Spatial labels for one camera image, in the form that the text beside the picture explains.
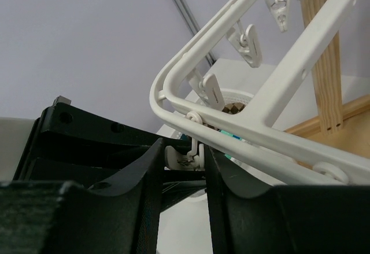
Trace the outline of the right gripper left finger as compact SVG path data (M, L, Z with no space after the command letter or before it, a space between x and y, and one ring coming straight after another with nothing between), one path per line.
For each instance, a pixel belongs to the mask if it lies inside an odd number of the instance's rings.
M155 253L164 140L92 185L1 183L2 253Z

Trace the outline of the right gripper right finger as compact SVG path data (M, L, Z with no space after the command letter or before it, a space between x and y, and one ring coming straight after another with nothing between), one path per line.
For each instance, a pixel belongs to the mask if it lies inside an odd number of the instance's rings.
M369 252L368 186L271 186L205 153L214 253Z

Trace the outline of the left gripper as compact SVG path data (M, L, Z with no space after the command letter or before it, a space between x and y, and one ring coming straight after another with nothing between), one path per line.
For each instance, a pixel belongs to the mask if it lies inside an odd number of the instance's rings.
M167 170L190 143L58 102L34 123L13 179L26 205L173 205L206 187L200 170Z

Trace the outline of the white plastic clip hanger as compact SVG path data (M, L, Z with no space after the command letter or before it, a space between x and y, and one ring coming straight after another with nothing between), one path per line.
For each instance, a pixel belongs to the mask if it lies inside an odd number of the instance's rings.
M178 96L181 82L257 0L229 0L158 73L150 89L150 106L168 126L179 112L187 119L235 134L289 157L298 167L275 157L253 157L247 147L217 138L196 127L194 135L209 145L264 173L282 172L297 184L369 184L369 159L274 129L273 124L328 46L356 0L327 0L241 113L228 115Z

